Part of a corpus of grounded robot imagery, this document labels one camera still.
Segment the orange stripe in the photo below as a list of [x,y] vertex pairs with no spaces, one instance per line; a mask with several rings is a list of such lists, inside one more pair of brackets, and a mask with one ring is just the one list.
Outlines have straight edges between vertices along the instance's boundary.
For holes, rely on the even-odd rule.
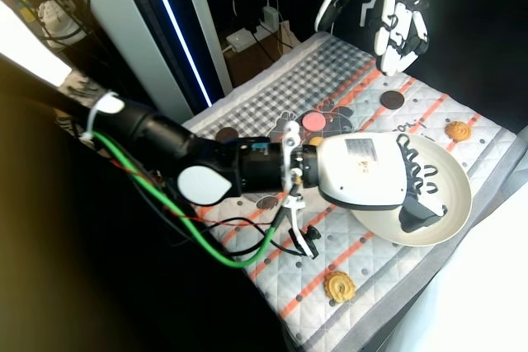
[[[405,91],[408,90],[408,89],[411,87],[411,85],[415,83],[415,81],[416,81],[416,78],[414,78],[414,77],[409,78],[408,81],[407,81],[405,84],[403,84],[403,87],[401,87],[401,88],[398,90],[398,92],[399,92],[400,94],[404,94]],[[380,116],[381,116],[386,110],[387,110],[387,108],[386,108],[385,106],[381,106],[381,107],[380,107],[380,108],[374,113],[374,115],[373,115],[372,117],[370,117],[370,118],[369,118],[369,119],[368,119],[368,120],[367,120],[367,121],[366,121],[366,122],[365,122],[365,123],[359,128],[359,130],[360,130],[360,131],[364,131],[365,129],[369,128],[370,125],[371,125],[372,123],[374,123],[374,122],[378,119],[378,117],[380,117]]]
[[[278,194],[276,196],[276,198],[280,201],[281,199],[283,199],[285,196],[285,193],[282,192],[280,194]],[[263,212],[266,212],[267,209],[259,209],[259,210],[256,210],[255,212],[253,212],[252,214],[250,214],[249,216],[246,216],[246,218],[248,218],[249,220],[255,220],[256,218],[258,218]],[[243,220],[240,220],[240,222],[238,222],[238,224],[243,224],[245,223]],[[222,245],[226,246],[229,241],[231,241],[231,239],[233,239],[233,237],[237,234],[238,230],[237,228],[233,228],[231,229],[231,231],[229,231],[227,233],[227,235],[224,237],[224,239],[222,240]]]
[[[468,125],[469,127],[472,127],[477,121],[479,121],[479,118],[482,117],[479,113],[475,113],[475,115],[473,117],[471,117],[471,119],[469,119],[468,121]],[[455,146],[457,145],[457,141],[453,141],[449,144],[449,146],[447,147],[447,151],[449,153],[451,153],[453,151],[453,149],[455,148]]]
[[345,80],[344,82],[342,82],[339,87],[337,88],[337,90],[327,96],[326,98],[324,98],[322,101],[320,101],[317,106],[316,106],[316,109],[317,108],[320,108],[323,103],[325,101],[333,101],[334,99],[336,99],[340,94],[342,94],[350,85],[352,85],[354,82],[356,82],[363,74],[366,73],[367,70],[369,70],[370,68],[372,68],[374,65],[375,65],[375,59],[372,59],[371,61],[369,61],[363,68],[361,68],[360,70],[358,70],[356,73],[354,73],[351,77],[349,77],[347,80]]
[[363,80],[357,84],[350,92],[348,92],[341,100],[337,103],[336,106],[348,106],[354,101],[358,95],[360,95],[369,84],[371,84],[376,78],[381,75],[381,72],[378,69],[374,69],[372,72],[363,77]]
[[[432,104],[432,106],[427,109],[427,111],[422,115],[422,117],[420,117],[420,119],[418,120],[419,122],[424,122],[425,120],[427,120],[427,118],[432,115],[436,109],[438,109],[438,106],[440,106],[442,104],[443,101],[445,101],[447,98],[449,98],[449,95],[447,94],[442,94],[442,96],[440,98],[438,98],[436,100],[435,103]],[[414,125],[410,130],[409,130],[409,133],[410,134],[414,134],[418,128],[420,128],[420,123],[416,123],[416,125]]]
[[[371,231],[368,231],[363,235],[363,238],[368,241],[372,238],[374,234]],[[332,262],[331,265],[329,265],[327,268],[324,269],[323,272],[321,272],[319,275],[317,275],[315,278],[313,278],[309,284],[306,285],[306,287],[299,293],[300,296],[304,299],[307,298],[314,290],[317,288],[323,281],[324,277],[334,271],[335,268],[337,268],[340,264],[343,263],[346,259],[348,259],[350,256],[352,256],[355,252],[359,251],[361,247],[365,245],[364,242],[356,241],[354,242],[348,249],[346,249],[336,260]],[[288,305],[286,305],[282,311],[280,311],[280,316],[285,319],[288,315],[290,315],[294,309],[297,308],[299,305],[299,301],[297,301],[297,296],[293,298]]]
[[[321,220],[323,220],[324,218],[327,217],[328,214],[330,214],[331,212],[333,212],[335,209],[336,209],[336,205],[330,205],[328,208],[326,208],[323,212],[321,212],[320,214],[318,214],[317,216],[315,216],[312,220],[310,220],[308,223],[306,223],[304,225],[304,227],[302,228],[302,230],[305,232],[306,229],[308,228],[308,226],[314,226],[315,224],[319,223]],[[289,245],[291,245],[293,243],[293,241],[291,240],[291,238],[288,238],[286,239],[283,243],[282,243],[282,247],[288,247]],[[276,259],[280,254],[282,253],[282,250],[280,249],[275,249],[268,257],[267,259],[269,259],[270,261],[271,260],[274,260]],[[268,264],[266,264],[264,261],[257,265],[257,268],[249,275],[249,279],[252,279],[252,280],[255,280],[257,278],[257,276],[268,266]]]

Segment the black panel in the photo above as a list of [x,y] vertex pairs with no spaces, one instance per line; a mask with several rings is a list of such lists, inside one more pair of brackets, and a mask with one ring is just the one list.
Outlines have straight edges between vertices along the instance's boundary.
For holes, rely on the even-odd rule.
[[[134,1],[190,108],[195,114],[199,113],[207,107],[207,104],[162,0]],[[211,101],[215,102],[224,94],[192,1],[169,0],[169,2],[205,89]]]

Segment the gray checkered pattern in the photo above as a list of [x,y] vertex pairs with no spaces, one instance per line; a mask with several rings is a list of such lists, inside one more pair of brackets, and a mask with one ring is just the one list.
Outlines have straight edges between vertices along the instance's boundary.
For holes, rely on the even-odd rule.
[[312,110],[371,60],[367,53],[331,37],[284,76],[198,133],[214,138],[219,129],[233,127],[241,136],[266,135],[283,110],[296,116]]

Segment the power strip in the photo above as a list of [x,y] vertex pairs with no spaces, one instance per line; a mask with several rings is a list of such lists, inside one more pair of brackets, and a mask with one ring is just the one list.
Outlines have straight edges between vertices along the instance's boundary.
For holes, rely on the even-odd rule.
[[[271,35],[270,32],[268,32],[262,26],[257,26],[257,32],[255,33],[255,37],[258,41],[265,39],[269,35]],[[255,38],[247,29],[241,29],[240,31],[234,32],[233,34],[226,37],[226,40],[228,41],[229,45],[231,45],[231,48],[235,53],[244,51],[245,49],[251,47],[256,43]]]

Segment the bright light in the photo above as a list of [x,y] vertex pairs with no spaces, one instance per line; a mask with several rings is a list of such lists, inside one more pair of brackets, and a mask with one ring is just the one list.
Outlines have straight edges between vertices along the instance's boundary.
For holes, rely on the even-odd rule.
[[171,20],[172,26],[174,27],[174,31],[176,32],[176,35],[178,36],[178,39],[180,40],[181,46],[183,47],[183,51],[185,52],[185,55],[187,59],[189,60],[189,64],[191,65],[192,72],[196,76],[196,81],[198,82],[198,85],[200,86],[201,92],[204,94],[205,101],[207,102],[207,106],[211,107],[211,100],[209,99],[209,95],[207,94],[207,91],[205,90],[204,83],[201,81],[200,74],[198,73],[198,69],[196,69],[195,61],[192,59],[191,52],[189,51],[189,48],[187,47],[187,43],[185,42],[185,39],[183,38],[182,31],[180,30],[180,26],[178,25],[176,21],[176,17],[174,16],[174,12],[171,9],[171,5],[169,4],[168,0],[162,0],[163,6],[165,6],[165,10],[167,10],[168,17]]
[[0,54],[55,87],[72,69],[47,49],[24,22],[0,1]]

